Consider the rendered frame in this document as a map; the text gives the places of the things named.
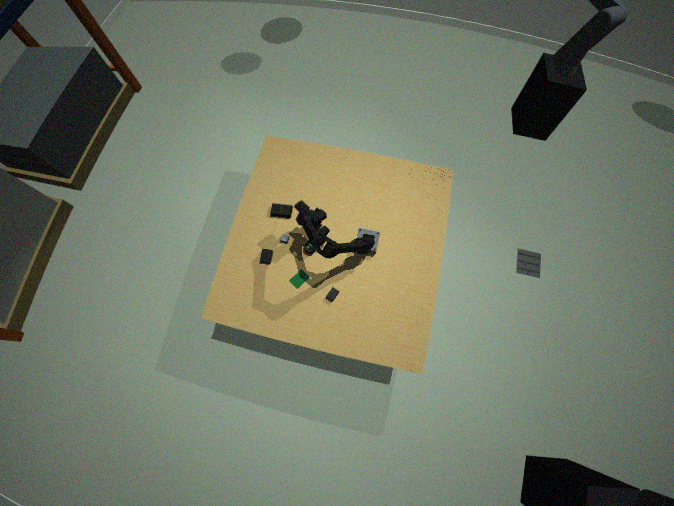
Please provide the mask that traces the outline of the flat green board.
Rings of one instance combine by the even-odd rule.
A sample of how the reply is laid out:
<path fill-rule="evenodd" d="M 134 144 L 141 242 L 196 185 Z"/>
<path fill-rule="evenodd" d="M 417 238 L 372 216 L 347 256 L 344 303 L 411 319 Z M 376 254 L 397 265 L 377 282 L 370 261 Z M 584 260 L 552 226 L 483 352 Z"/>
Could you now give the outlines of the flat green board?
<path fill-rule="evenodd" d="M 301 269 L 289 282 L 298 289 L 308 278 L 309 276 Z"/>

